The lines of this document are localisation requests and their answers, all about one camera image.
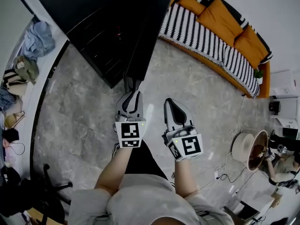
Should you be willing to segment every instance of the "orange sofa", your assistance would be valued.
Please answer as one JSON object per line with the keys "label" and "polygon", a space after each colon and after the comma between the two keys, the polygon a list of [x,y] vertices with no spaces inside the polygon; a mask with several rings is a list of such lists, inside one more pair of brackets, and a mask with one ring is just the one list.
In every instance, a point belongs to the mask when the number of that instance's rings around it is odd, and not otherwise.
{"label": "orange sofa", "polygon": [[[175,13],[173,11],[172,13],[172,11],[170,11],[171,9],[177,9],[177,12]],[[189,13],[187,21],[185,17],[183,18],[184,15],[180,15],[183,9],[188,9],[192,12]],[[165,23],[163,23],[162,25],[159,36],[163,40],[170,42],[174,46],[186,51],[201,62],[205,63],[207,66],[226,78],[244,94],[246,94],[247,97],[268,98],[270,91],[269,60],[272,57],[270,49],[258,35],[258,33],[256,33],[255,30],[247,23],[246,20],[241,21],[240,24],[238,24],[239,20],[237,20],[234,16],[239,16],[239,14],[236,15],[232,13],[230,9],[233,8],[230,7],[230,5],[227,4],[224,0],[203,0],[203,2],[201,0],[171,0],[171,6],[168,11],[169,13],[171,12],[171,15],[168,19],[165,19]],[[172,30],[166,29],[166,27],[169,26],[170,23],[179,23],[179,19],[182,20],[180,26],[175,27],[175,25],[173,25]],[[189,22],[191,22],[190,27],[193,27],[193,30],[191,30],[187,26],[185,40],[191,41],[190,44],[188,44],[188,42],[186,41],[183,41],[181,35],[178,35],[178,39],[176,40],[175,37],[177,33],[180,33],[180,31],[178,32],[178,30],[183,27],[182,23]],[[211,39],[214,39],[214,43],[209,40],[209,45],[213,46],[213,49],[211,49],[211,51],[210,48],[207,48],[206,45],[204,45],[204,42],[202,51],[201,49],[196,49],[195,41],[197,41],[197,39],[193,41],[193,36],[195,36],[196,34],[196,32],[194,32],[194,28],[196,25],[198,26],[198,24],[196,24],[197,22],[199,22],[205,28],[209,29],[206,30],[206,34],[207,31],[209,31],[210,36],[212,36],[212,34],[214,35],[214,37],[210,37]],[[225,44],[226,46],[229,46],[229,48],[220,49],[221,44]],[[230,56],[230,54],[226,53],[229,51],[230,47],[234,48],[234,51],[238,53],[238,55],[236,55],[235,57],[233,52],[233,55],[230,58],[226,59],[226,56]],[[243,61],[242,59],[246,59],[249,66],[248,70],[250,70],[251,68],[251,70],[248,71],[248,77],[249,79],[251,79],[251,82],[243,82],[242,79],[239,80],[239,78],[242,77],[242,71],[240,70],[245,69],[243,62],[241,62]],[[233,65],[228,64],[226,67],[226,60],[227,64],[228,60],[232,60],[231,63],[233,62]],[[256,84],[256,79],[254,78],[255,69],[263,70],[263,83],[261,85]]]}

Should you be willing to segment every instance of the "gray marble floor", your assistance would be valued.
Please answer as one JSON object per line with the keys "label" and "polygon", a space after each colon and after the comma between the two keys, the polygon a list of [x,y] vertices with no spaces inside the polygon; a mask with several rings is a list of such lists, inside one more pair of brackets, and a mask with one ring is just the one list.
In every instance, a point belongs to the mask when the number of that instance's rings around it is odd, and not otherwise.
{"label": "gray marble floor", "polygon": [[[225,164],[232,136],[241,129],[271,131],[268,99],[242,97],[209,67],[162,40],[156,43],[140,91],[147,119],[144,140],[169,180],[174,159],[161,135],[166,129],[163,104],[171,97],[190,109],[202,134],[204,154],[191,163],[199,188],[213,205],[224,206],[241,188],[239,195],[244,200],[274,190],[260,172],[253,175],[245,170],[233,184],[228,179],[214,181],[214,170]],[[33,157],[37,171],[42,171],[43,163],[50,165],[54,184],[73,182],[73,188],[63,191],[65,195],[92,188],[110,161],[117,142],[112,129],[114,107],[123,94],[123,82],[111,90],[72,45],[67,48],[47,88]],[[225,172],[231,180],[243,168],[228,156]]]}

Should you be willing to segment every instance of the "woman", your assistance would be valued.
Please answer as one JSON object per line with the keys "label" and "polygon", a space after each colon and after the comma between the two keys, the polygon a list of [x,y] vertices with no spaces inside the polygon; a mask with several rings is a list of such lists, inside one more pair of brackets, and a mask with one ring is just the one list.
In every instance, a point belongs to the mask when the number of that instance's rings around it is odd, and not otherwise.
{"label": "woman", "polygon": [[175,192],[142,141],[140,148],[117,150],[94,190],[73,193],[69,224],[233,224],[199,194],[189,160],[175,162]]}

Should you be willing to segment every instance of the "person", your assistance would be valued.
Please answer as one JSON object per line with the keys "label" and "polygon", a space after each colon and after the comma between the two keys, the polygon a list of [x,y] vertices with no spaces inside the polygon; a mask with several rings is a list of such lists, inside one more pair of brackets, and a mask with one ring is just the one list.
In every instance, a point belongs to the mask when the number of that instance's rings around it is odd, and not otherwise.
{"label": "person", "polygon": [[294,156],[281,159],[278,154],[270,153],[268,149],[264,156],[260,170],[268,174],[269,182],[275,186],[289,187],[300,169],[300,154],[295,153]]}
{"label": "person", "polygon": [[200,195],[189,159],[175,162],[174,184],[175,191],[143,140],[140,148],[120,148],[95,189],[73,192],[68,223],[233,225]]}
{"label": "person", "polygon": [[286,147],[286,149],[289,151],[300,153],[300,140],[280,137],[276,135],[275,131],[273,130],[270,135],[268,147],[272,149],[278,149],[279,151],[282,151],[282,149]]}

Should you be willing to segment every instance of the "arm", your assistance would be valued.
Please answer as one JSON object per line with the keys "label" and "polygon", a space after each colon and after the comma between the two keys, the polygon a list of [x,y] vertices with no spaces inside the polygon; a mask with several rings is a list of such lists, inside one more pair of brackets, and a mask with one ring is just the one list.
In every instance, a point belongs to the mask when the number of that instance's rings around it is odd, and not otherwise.
{"label": "arm", "polygon": [[95,189],[101,188],[114,195],[125,174],[132,148],[122,148],[115,154],[100,174]]}
{"label": "arm", "polygon": [[274,168],[273,168],[273,165],[272,165],[272,161],[267,159],[267,162],[268,162],[268,170],[269,170],[269,173],[270,173],[270,178],[272,180],[274,180],[275,179],[275,171],[274,171]]}
{"label": "arm", "polygon": [[193,179],[189,160],[175,162],[175,191],[185,198],[197,191],[197,185]]}

